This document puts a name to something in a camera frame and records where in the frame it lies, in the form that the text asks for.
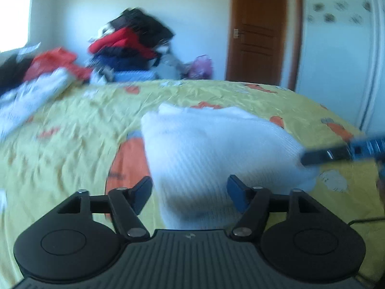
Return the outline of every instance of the door frame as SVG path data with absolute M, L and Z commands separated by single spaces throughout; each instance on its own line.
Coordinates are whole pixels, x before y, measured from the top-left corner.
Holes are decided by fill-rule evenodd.
M 235 40 L 233 38 L 234 29 L 236 28 L 236 20 L 237 20 L 237 11 L 239 10 L 239 0 L 230 0 L 231 4 L 231 13 L 230 13 L 230 29 L 228 34 L 228 56 L 227 56 L 227 68 L 226 68 L 226 80 L 230 80 L 230 76 L 233 73 L 233 62 L 231 62 L 230 58 L 232 57 L 233 53 L 236 50 Z M 290 90 L 295 90 L 295 86 L 297 83 L 297 76 L 298 76 L 298 70 L 300 65 L 300 56 L 301 56 L 301 44 L 302 44 L 302 23 L 303 23 L 303 0 L 296 0 L 296 24 L 295 24 L 295 31 L 294 31 L 294 42 L 293 42 L 293 59 L 292 64 L 290 68 L 290 75 L 289 75 L 289 82 L 288 82 L 288 88 Z M 286 32 L 287 29 L 287 23 L 284 25 L 284 30 Z M 285 36 L 286 34 L 283 34 L 284 38 L 282 39 L 281 47 L 283 48 L 283 53 L 281 57 L 281 66 L 283 64 L 283 58 L 284 58 L 284 42 L 285 42 Z

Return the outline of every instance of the screw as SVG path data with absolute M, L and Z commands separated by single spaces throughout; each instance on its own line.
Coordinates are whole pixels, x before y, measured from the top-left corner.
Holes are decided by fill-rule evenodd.
M 131 228 L 127 231 L 127 235 L 131 238 L 140 238 L 147 234 L 147 231 L 143 228 Z
M 250 228 L 247 227 L 239 227 L 235 228 L 232 233 L 236 235 L 237 237 L 248 237 L 251 235 L 253 232 Z

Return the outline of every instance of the door panel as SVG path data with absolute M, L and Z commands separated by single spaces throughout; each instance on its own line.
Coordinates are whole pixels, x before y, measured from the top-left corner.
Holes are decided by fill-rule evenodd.
M 280 82 L 286 0 L 234 0 L 228 80 L 278 85 Z

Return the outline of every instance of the bed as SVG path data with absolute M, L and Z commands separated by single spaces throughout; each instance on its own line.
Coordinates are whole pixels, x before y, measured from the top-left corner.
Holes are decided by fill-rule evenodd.
M 70 85 L 0 144 L 0 288 L 22 275 L 13 258 L 17 236 L 75 191 L 106 191 L 119 149 L 140 130 L 142 116 L 161 103 L 183 107 L 238 106 L 288 131 L 305 147 L 325 147 L 362 133 L 325 107 L 284 88 L 223 81 L 160 80 L 106 86 Z M 374 161 L 322 166 L 310 193 L 343 221 L 379 217 Z M 150 232 L 164 228 L 153 192 L 140 215 Z M 268 225 L 282 220 L 270 216 Z M 105 216 L 95 219 L 111 227 Z M 364 238 L 361 273 L 378 279 L 385 269 L 385 224 L 353 226 Z

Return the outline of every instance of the ribbed gray panel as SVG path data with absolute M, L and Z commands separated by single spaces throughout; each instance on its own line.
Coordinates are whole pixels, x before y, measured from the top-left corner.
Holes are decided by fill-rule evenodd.
M 252 244 L 235 242 L 223 231 L 160 230 L 133 243 L 108 271 L 78 284 L 41 284 L 32 279 L 16 289 L 362 289 L 355 279 L 305 284 L 263 262 Z

